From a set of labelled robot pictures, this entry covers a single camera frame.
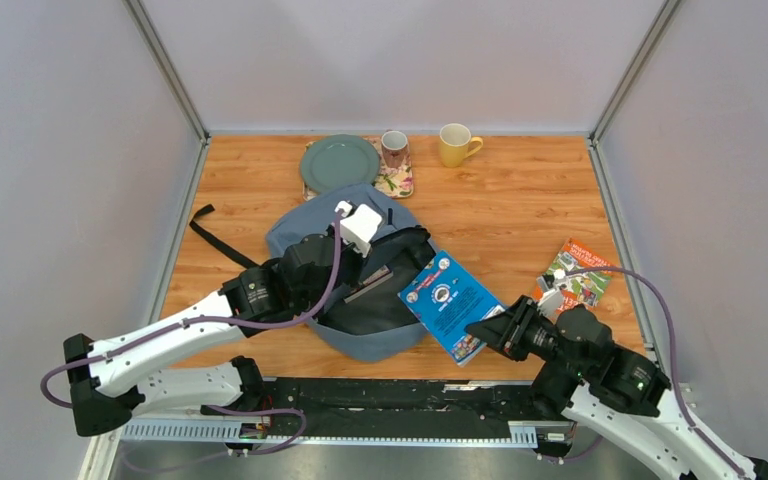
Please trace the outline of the light blue paperback book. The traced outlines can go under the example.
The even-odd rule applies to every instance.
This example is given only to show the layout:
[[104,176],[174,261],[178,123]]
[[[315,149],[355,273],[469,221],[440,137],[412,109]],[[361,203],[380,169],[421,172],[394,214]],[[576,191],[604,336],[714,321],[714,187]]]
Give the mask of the light blue paperback book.
[[458,366],[470,362],[485,346],[466,331],[466,326],[505,311],[505,306],[445,251],[437,253],[398,297]]

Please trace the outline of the blue-grey fabric backpack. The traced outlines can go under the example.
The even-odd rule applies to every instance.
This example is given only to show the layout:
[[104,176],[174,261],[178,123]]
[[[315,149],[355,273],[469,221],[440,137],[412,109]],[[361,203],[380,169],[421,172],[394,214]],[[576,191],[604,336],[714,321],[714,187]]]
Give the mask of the blue-grey fabric backpack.
[[[268,232],[271,259],[311,234],[336,227],[340,201],[367,204],[383,222],[358,280],[331,294],[325,307],[304,322],[335,350],[363,362],[378,362],[415,346],[427,333],[399,299],[398,293],[433,259],[437,251],[430,233],[414,215],[369,184],[338,188],[303,203],[285,214]],[[218,239],[196,222],[189,224],[200,237],[247,270],[256,263]]]

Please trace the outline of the orange treehouse paperback book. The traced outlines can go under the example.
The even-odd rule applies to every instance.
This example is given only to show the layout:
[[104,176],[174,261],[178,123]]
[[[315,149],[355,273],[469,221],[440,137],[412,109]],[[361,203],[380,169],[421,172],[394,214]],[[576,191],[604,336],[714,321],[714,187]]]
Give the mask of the orange treehouse paperback book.
[[[565,241],[547,269],[538,276],[550,273],[555,269],[563,269],[567,272],[566,279],[561,286],[564,302],[558,309],[558,315],[578,305],[593,308],[598,304],[611,281],[611,274],[601,271],[571,274],[571,271],[604,266],[610,266],[610,263],[584,244],[573,238]],[[532,298],[538,302],[541,295],[542,292],[536,285],[532,292]]]

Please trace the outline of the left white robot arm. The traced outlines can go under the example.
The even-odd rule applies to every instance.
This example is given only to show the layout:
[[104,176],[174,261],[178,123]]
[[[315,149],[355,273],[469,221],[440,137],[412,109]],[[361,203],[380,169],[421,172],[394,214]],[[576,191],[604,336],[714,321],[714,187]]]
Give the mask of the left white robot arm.
[[76,433],[113,431],[133,417],[187,400],[232,406],[251,415],[265,387],[250,360],[210,370],[171,371],[169,365],[208,348],[291,328],[313,319],[333,291],[359,278],[371,241],[345,227],[309,235],[283,256],[255,265],[178,313],[128,334],[93,340],[79,333],[63,343]]

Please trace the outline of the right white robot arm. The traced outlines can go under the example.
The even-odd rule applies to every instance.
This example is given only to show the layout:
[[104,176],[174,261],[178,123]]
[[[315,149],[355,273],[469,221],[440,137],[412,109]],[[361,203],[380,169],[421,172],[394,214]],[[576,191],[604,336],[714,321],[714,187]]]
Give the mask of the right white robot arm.
[[586,426],[661,479],[768,479],[767,461],[738,453],[703,426],[661,368],[615,343],[583,305],[551,320],[523,296],[466,330],[510,360],[543,360],[530,387],[537,415]]

